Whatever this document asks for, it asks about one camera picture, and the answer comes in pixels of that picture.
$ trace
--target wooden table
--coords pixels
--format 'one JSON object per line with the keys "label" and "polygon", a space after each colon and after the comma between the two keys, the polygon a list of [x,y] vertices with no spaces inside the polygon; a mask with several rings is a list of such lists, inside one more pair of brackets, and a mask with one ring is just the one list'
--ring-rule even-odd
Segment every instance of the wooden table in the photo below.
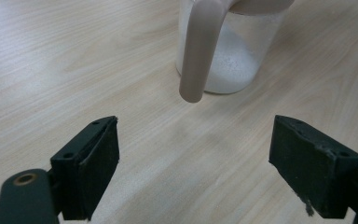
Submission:
{"label": "wooden table", "polygon": [[268,157],[276,114],[358,151],[358,1],[296,0],[254,82],[198,104],[178,93],[178,6],[0,1],[0,185],[116,115],[91,223],[351,223],[308,217]]}

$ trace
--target screw hole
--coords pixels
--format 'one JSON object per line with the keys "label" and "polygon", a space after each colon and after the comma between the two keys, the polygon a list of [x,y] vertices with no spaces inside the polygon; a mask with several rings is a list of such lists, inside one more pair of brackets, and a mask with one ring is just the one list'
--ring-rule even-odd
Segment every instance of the screw hole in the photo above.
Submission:
{"label": "screw hole", "polygon": [[350,154],[348,154],[346,152],[339,152],[339,155],[343,156],[343,157],[349,157],[350,156]]}
{"label": "screw hole", "polygon": [[72,152],[65,153],[63,154],[63,157],[66,159],[71,159],[72,157],[74,157],[74,153]]}
{"label": "screw hole", "polygon": [[16,186],[24,186],[29,183],[32,183],[36,179],[36,174],[25,174],[17,177],[14,180],[14,185]]}

